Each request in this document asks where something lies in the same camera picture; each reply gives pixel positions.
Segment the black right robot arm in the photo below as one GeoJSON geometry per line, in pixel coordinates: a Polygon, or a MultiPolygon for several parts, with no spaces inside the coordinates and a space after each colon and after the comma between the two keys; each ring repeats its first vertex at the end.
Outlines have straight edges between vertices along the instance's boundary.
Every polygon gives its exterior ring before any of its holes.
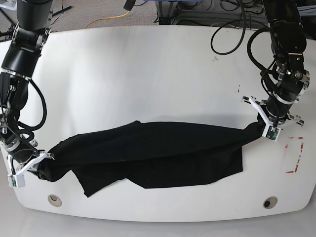
{"type": "Polygon", "coordinates": [[[242,172],[242,147],[262,136],[261,117],[244,129],[189,123],[177,118],[132,123],[103,131],[72,136],[49,151],[32,144],[38,125],[19,120],[28,99],[28,86],[48,35],[52,1],[18,1],[19,24],[4,58],[0,75],[1,135],[8,153],[12,186],[19,187],[24,173],[55,182],[72,171],[88,181],[149,181],[149,187],[178,185],[180,181],[216,180],[242,172]]]}

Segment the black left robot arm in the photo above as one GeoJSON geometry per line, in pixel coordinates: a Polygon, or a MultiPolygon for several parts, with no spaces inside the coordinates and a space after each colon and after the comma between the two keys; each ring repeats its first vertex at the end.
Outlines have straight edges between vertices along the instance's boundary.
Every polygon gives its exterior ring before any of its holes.
{"type": "Polygon", "coordinates": [[[249,38],[247,54],[260,69],[261,85],[269,96],[262,105],[264,116],[277,127],[285,123],[290,108],[309,87],[309,73],[304,69],[303,56],[307,41],[294,1],[265,0],[263,7],[268,24],[249,38]],[[270,34],[274,55],[268,67],[259,63],[251,51],[254,39],[263,32],[270,34]]]}

